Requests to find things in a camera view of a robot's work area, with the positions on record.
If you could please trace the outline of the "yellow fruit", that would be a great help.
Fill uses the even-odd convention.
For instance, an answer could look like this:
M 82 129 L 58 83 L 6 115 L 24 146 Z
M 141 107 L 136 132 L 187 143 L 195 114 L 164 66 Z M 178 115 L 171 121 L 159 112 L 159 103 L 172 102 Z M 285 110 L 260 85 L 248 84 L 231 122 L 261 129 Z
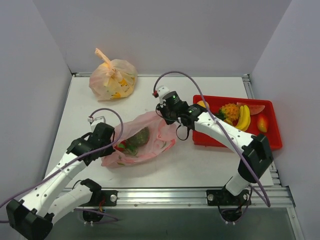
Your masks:
M 239 108 L 239 118 L 235 126 L 240 131 L 245 132 L 251 124 L 250 109 L 247 105 L 242 105 Z

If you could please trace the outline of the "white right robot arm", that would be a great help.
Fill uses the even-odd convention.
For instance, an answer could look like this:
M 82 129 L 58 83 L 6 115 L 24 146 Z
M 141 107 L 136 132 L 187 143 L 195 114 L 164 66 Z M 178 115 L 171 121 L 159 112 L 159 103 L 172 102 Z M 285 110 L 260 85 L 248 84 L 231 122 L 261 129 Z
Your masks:
M 194 132 L 205 134 L 223 144 L 236 154 L 240 154 L 237 173 L 226 183 L 222 200 L 232 205 L 240 198 L 240 193 L 249 184 L 257 183 L 272 164 L 274 157 L 268 138 L 253 135 L 229 125 L 213 116 L 206 108 L 182 101 L 176 91 L 162 86 L 153 95 L 159 98 L 156 110 L 168 125 L 179 123 Z

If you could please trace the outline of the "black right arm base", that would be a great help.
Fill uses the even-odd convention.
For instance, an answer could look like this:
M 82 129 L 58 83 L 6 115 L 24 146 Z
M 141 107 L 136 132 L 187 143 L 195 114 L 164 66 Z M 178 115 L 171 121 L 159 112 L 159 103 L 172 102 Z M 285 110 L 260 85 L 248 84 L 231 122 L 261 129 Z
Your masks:
M 244 189 L 238 195 L 232 195 L 225 187 L 221 189 L 207 189 L 206 202 L 208 206 L 217 207 L 226 225 L 236 225 L 248 211 L 252 204 L 253 191 Z

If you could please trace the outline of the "pink plastic bag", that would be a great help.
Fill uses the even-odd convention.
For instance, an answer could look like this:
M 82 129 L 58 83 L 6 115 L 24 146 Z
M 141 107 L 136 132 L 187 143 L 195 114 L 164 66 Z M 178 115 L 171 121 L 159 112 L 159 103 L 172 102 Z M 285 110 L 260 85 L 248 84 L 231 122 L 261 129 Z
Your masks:
M 118 168 L 147 162 L 176 144 L 176 126 L 174 124 L 167 125 L 156 112 L 149 111 L 137 116 L 132 121 L 125 122 L 122 135 L 113 147 L 126 141 L 145 127 L 148 127 L 150 131 L 149 141 L 146 145 L 137 148 L 137 155 L 127 155 L 115 149 L 111 155 L 102 158 L 101 166 Z

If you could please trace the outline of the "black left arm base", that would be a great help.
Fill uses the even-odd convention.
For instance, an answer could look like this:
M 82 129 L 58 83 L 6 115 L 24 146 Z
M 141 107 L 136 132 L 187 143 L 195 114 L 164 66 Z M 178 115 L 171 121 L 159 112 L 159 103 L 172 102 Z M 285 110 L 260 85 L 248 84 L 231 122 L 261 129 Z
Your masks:
M 89 187 L 89 190 L 92 192 L 89 202 L 84 203 L 82 205 L 83 208 L 78 210 L 81 213 L 84 224 L 93 226 L 119 221 L 117 217 L 107 214 L 105 209 L 105 207 L 115 207 L 117 205 L 117 190 L 102 190 L 102 187 L 98 183 L 89 178 L 77 180 L 72 186 L 72 190 L 80 185 Z

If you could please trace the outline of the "orange toy pineapple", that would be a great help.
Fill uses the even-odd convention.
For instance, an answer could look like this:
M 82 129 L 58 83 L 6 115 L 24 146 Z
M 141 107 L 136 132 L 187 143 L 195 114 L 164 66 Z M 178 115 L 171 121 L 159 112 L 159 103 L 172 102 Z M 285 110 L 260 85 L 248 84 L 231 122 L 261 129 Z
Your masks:
M 228 103 L 219 108 L 218 112 L 214 113 L 214 115 L 221 119 L 229 119 L 232 122 L 235 122 L 239 119 L 240 116 L 240 107 L 234 103 Z

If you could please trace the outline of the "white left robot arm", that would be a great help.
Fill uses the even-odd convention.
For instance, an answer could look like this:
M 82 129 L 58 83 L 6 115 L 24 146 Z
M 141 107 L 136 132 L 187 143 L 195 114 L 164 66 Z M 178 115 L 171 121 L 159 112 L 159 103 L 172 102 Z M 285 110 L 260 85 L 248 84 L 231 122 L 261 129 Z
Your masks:
M 114 127 L 99 122 L 92 132 L 73 140 L 55 168 L 38 186 L 20 200 L 6 205 L 9 225 L 28 240 L 45 239 L 54 224 L 75 208 L 97 205 L 102 199 L 102 187 L 87 178 L 77 187 L 60 196 L 73 178 L 98 158 L 115 150 Z

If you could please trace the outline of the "red toy dragon fruit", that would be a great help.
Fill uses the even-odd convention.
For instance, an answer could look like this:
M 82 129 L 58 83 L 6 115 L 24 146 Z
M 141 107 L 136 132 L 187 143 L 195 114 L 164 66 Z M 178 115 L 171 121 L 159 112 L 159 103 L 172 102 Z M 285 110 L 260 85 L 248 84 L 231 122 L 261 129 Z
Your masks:
M 129 144 L 125 140 L 118 143 L 114 148 L 126 155 L 136 156 L 138 154 L 138 148 L 132 144 Z

